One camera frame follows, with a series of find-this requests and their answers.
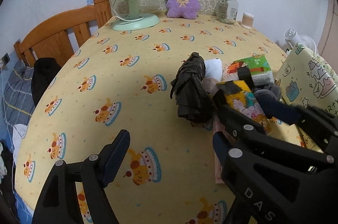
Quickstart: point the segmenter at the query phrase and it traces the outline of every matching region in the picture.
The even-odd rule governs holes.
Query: cartoon drawing
[[[65,133],[62,132],[59,136],[53,133],[53,137],[52,145],[47,152],[50,153],[51,159],[63,159],[66,147]]]
[[[133,65],[135,65],[138,60],[140,59],[140,56],[131,56],[129,55],[128,58],[124,59],[124,60],[121,60],[120,61],[120,65],[121,67],[124,67],[124,66],[127,66],[127,67],[132,67]]]
[[[31,183],[35,172],[35,161],[31,160],[30,154],[27,162],[23,164],[23,167],[25,168],[23,174],[27,177],[28,182]]]
[[[299,89],[297,86],[297,83],[294,81],[290,82],[290,85],[286,87],[286,96],[290,100],[290,102],[293,102],[299,95]]]
[[[171,32],[171,30],[169,28],[164,28],[164,29],[160,29],[159,32],[166,33],[166,32]]]
[[[268,51],[264,47],[258,47],[260,51],[263,51],[265,53],[268,53]]]
[[[48,115],[51,116],[59,107],[61,102],[62,99],[58,99],[57,96],[55,96],[55,99],[51,101],[48,105],[46,105],[45,113],[48,113]]]
[[[87,200],[86,200],[86,197],[85,197],[85,191],[84,190],[82,190],[77,195],[77,199],[79,201],[81,214],[87,220],[88,223],[92,223],[93,221],[92,221],[92,217],[90,215],[89,209],[88,209]]]
[[[128,153],[131,154],[130,168],[133,172],[132,181],[135,185],[161,181],[161,166],[155,151],[151,147],[145,148],[141,153],[129,149]],[[124,177],[131,177],[131,171],[127,171]]]
[[[97,38],[99,35],[100,35],[100,33],[97,32],[96,34],[94,34],[93,36],[91,36],[90,39],[95,39],[95,38]]]
[[[166,91],[167,82],[161,74],[157,74],[154,77],[143,76],[147,79],[146,85],[141,88],[146,89],[148,93],[152,94],[156,91]]]
[[[130,34],[131,33],[131,30],[128,30],[128,31],[122,31],[120,33],[120,35],[126,35],[126,34]]]
[[[97,44],[105,44],[109,40],[110,40],[110,38],[102,39],[102,40],[98,41]]]
[[[235,61],[230,66],[228,66],[227,73],[228,74],[235,73],[235,72],[237,72],[237,69],[242,67],[243,65],[244,65],[243,61],[240,61],[240,62]]]
[[[80,53],[81,53],[81,49],[79,49],[78,51],[76,51],[76,52],[74,53],[74,55],[71,56],[71,58],[75,58],[75,57],[79,56]]]
[[[80,92],[84,92],[86,90],[92,90],[94,88],[94,86],[95,86],[95,83],[96,83],[96,76],[93,75],[93,76],[91,76],[89,78],[84,77],[83,79],[84,79],[84,81],[83,81],[82,85],[80,85],[78,87],[78,89],[80,90]]]
[[[113,52],[116,52],[118,50],[118,46],[117,44],[115,45],[112,45],[110,47],[107,47],[105,50],[103,50],[102,52],[105,52],[106,54],[109,54],[109,53],[113,53]]]
[[[83,68],[86,65],[86,63],[88,63],[88,61],[89,61],[89,58],[84,59],[81,62],[78,62],[76,65],[74,65],[74,67],[77,67],[78,69],[81,69],[81,68]]]
[[[200,30],[199,33],[203,35],[211,35],[211,33],[207,30]]]
[[[242,37],[240,37],[240,36],[236,36],[236,39],[237,39],[237,40],[240,40],[240,41],[246,41],[246,39],[244,39],[244,38],[242,38]]]
[[[56,81],[56,77],[50,82],[48,89],[50,89],[54,85],[55,81]]]
[[[290,65],[288,65],[283,72],[283,77],[288,76],[290,73],[291,73],[291,67]]]
[[[135,37],[135,40],[145,41],[148,38],[149,38],[149,35],[139,35],[139,36]]]
[[[213,54],[223,54],[223,51],[220,50],[218,47],[207,47],[209,48],[208,52],[212,52]]]
[[[183,37],[181,37],[181,39],[184,40],[184,41],[193,41],[195,39],[195,37],[184,35]]]
[[[311,70],[311,77],[314,78],[316,82],[313,94],[317,98],[324,98],[337,88],[337,85],[327,71],[314,58],[309,62],[309,68]]]
[[[170,47],[167,44],[155,44],[155,48],[153,50],[156,50],[158,52],[168,51],[170,50]]]
[[[228,45],[232,45],[233,47],[236,46],[236,43],[234,41],[232,41],[232,40],[230,40],[230,41],[229,40],[225,40],[224,43],[226,43]]]
[[[303,50],[304,48],[305,48],[305,46],[304,46],[303,44],[298,43],[298,44],[297,44],[297,49],[295,50],[296,55],[299,55],[300,52],[302,52],[302,50]]]
[[[101,110],[94,111],[96,114],[95,121],[110,126],[119,115],[121,106],[121,102],[111,103],[110,99],[107,98],[107,103],[101,107]]]
[[[225,216],[228,213],[226,202],[224,200],[220,200],[214,205],[209,205],[204,197],[201,197],[199,200],[203,204],[201,211],[197,214],[196,218],[191,219],[185,224],[215,224],[224,221]]]

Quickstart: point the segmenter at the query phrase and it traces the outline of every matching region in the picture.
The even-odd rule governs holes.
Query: cartoon illustration
[[[239,40],[239,41],[246,41],[246,39],[240,37],[240,36],[236,36],[236,39]]]
[[[55,81],[56,81],[56,77],[50,82],[47,88],[50,89],[54,85]]]
[[[65,157],[65,133],[62,132],[59,136],[53,133],[53,137],[52,145],[47,151],[50,153],[50,159],[63,159]]]
[[[271,126],[254,95],[247,91],[244,91],[243,94],[244,101],[241,97],[232,98],[233,108],[261,124],[264,127],[265,132],[270,133],[272,131]]]
[[[161,181],[161,166],[155,151],[151,147],[145,148],[141,153],[129,149],[128,153],[131,154],[130,168],[133,172],[132,181],[135,185]],[[127,171],[124,177],[131,177],[131,171]]]
[[[78,51],[76,51],[76,52],[73,54],[73,56],[71,56],[70,58],[75,58],[75,57],[79,56],[80,53],[81,53],[81,49],[79,49]]]
[[[283,72],[283,77],[288,76],[290,73],[291,73],[291,67],[290,65],[288,65]]]
[[[286,91],[286,96],[288,97],[290,102],[293,102],[299,95],[299,89],[298,89],[297,83],[294,81],[290,82],[290,85],[286,87],[285,91]]]
[[[94,111],[96,114],[95,121],[110,126],[119,115],[121,106],[121,102],[111,103],[110,99],[107,98],[107,103],[101,107],[101,110]]]
[[[109,53],[116,52],[118,48],[119,48],[119,47],[117,46],[117,44],[115,44],[115,45],[112,45],[112,46],[110,46],[110,47],[107,47],[107,48],[106,48],[105,50],[103,50],[102,52],[105,52],[106,54],[109,54]]]
[[[95,38],[97,38],[99,35],[100,35],[100,33],[97,32],[96,34],[94,34],[93,36],[91,36],[90,39],[95,39]]]
[[[120,61],[120,65],[121,67],[124,67],[124,66],[127,66],[127,67],[132,67],[133,65],[135,65],[138,60],[140,59],[140,56],[131,56],[129,55],[128,58],[124,59],[124,60],[121,60]]]
[[[258,47],[260,51],[263,51],[265,53],[268,53],[268,51],[264,47]]]
[[[88,205],[87,205],[87,201],[86,201],[86,197],[85,197],[85,191],[82,190],[78,195],[77,195],[77,199],[79,201],[79,205],[80,205],[80,211],[81,214],[83,215],[83,217],[89,222],[92,223],[92,217],[90,215],[89,209],[88,209]]]
[[[185,224],[215,224],[224,221],[225,216],[228,213],[226,202],[224,200],[220,200],[214,205],[209,205],[204,197],[201,197],[199,200],[203,204],[201,211],[197,214],[196,218],[191,219]]]
[[[181,39],[183,39],[184,41],[193,41],[195,37],[184,35],[183,37],[181,37]]]
[[[300,43],[298,43],[296,47],[297,47],[297,49],[295,49],[296,55],[299,55],[300,52],[302,52],[302,50],[305,48],[305,46],[303,44],[300,44]]]
[[[81,69],[81,68],[83,68],[86,65],[86,63],[88,63],[88,61],[89,61],[89,58],[84,59],[81,62],[78,62],[76,65],[74,65],[74,67],[77,67],[78,69]]]
[[[110,38],[102,39],[102,40],[98,41],[97,44],[105,44],[109,40],[110,40]]]
[[[46,105],[45,113],[48,113],[48,115],[51,116],[59,107],[61,102],[62,99],[58,99],[57,96],[55,96],[55,99],[51,101],[48,105]]]
[[[128,30],[128,31],[122,31],[121,33],[120,33],[120,35],[125,35],[125,34],[130,34],[131,33],[131,30]]]
[[[164,28],[164,29],[160,29],[159,32],[166,33],[166,32],[171,32],[171,30],[169,28]]]
[[[156,91],[166,91],[167,82],[161,74],[157,74],[154,77],[143,76],[147,79],[146,85],[141,88],[146,89],[148,93],[152,94]]]
[[[168,51],[170,50],[170,47],[167,44],[155,44],[155,48],[153,50],[156,50],[158,52]]]
[[[141,41],[145,41],[146,39],[149,38],[149,35],[139,35],[137,37],[135,37],[135,40],[141,40]]]
[[[237,72],[237,69],[244,65],[243,61],[235,61],[230,66],[228,66],[228,74]]]
[[[212,52],[213,54],[223,54],[223,51],[220,50],[218,47],[207,47],[209,48],[208,52]]]
[[[317,98],[324,98],[337,88],[337,85],[327,71],[314,58],[309,62],[309,68],[311,70],[310,75],[316,82],[313,94]]]
[[[23,167],[25,168],[23,174],[28,178],[28,182],[31,183],[35,172],[35,161],[31,160],[30,154],[27,162],[23,164]]]
[[[211,33],[207,30],[200,30],[199,33],[203,35],[211,35]]]
[[[232,40],[230,40],[230,41],[229,40],[225,40],[224,43],[226,43],[228,45],[232,45],[233,47],[236,46],[236,43],[234,41],[232,41]]]
[[[92,90],[95,86],[95,83],[96,83],[96,76],[93,75],[89,78],[84,77],[83,79],[84,79],[84,81],[83,81],[82,85],[80,85],[77,89],[79,89],[80,92],[84,92],[86,90]]]

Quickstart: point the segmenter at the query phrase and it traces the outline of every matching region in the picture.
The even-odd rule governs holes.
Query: wooden headboard
[[[94,0],[94,5],[87,5],[80,9],[57,14],[36,26],[20,43],[14,44],[19,59],[26,65],[34,66],[36,58],[55,58],[62,67],[74,54],[72,45],[66,32],[72,28],[79,47],[90,36],[88,22],[97,20],[98,27],[102,27],[112,17],[109,0]]]

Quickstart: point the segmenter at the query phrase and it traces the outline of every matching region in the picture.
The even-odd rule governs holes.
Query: cake pattern
[[[299,88],[297,86],[297,83],[294,81],[290,82],[290,85],[286,87],[286,96],[290,100],[290,102],[293,102],[299,95]]]

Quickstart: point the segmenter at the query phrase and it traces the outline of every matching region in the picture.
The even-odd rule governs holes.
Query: white towel
[[[223,75],[222,61],[220,59],[211,59],[204,61],[204,63],[206,65],[205,78],[214,78],[220,82]]]
[[[2,143],[0,142],[0,184],[1,184],[1,180],[7,175],[7,169],[1,157],[2,151],[3,151],[3,147],[2,147]]]

